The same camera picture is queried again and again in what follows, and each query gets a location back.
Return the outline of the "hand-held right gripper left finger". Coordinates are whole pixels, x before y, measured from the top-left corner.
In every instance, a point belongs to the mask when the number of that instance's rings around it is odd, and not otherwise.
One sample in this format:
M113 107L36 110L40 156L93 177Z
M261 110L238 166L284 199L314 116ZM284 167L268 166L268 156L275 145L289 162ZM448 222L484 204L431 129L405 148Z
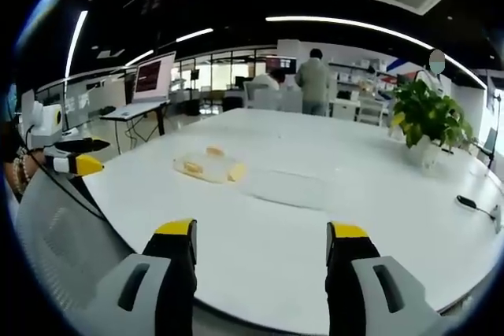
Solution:
M197 220L162 224L123 259L84 310L86 335L192 335Z

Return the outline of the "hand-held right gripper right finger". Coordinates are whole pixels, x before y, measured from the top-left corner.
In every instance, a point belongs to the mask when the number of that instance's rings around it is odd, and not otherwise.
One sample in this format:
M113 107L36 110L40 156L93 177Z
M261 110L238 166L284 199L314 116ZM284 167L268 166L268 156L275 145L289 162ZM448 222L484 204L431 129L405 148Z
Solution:
M325 292L330 335L441 335L445 319L397 260L352 224L327 224Z

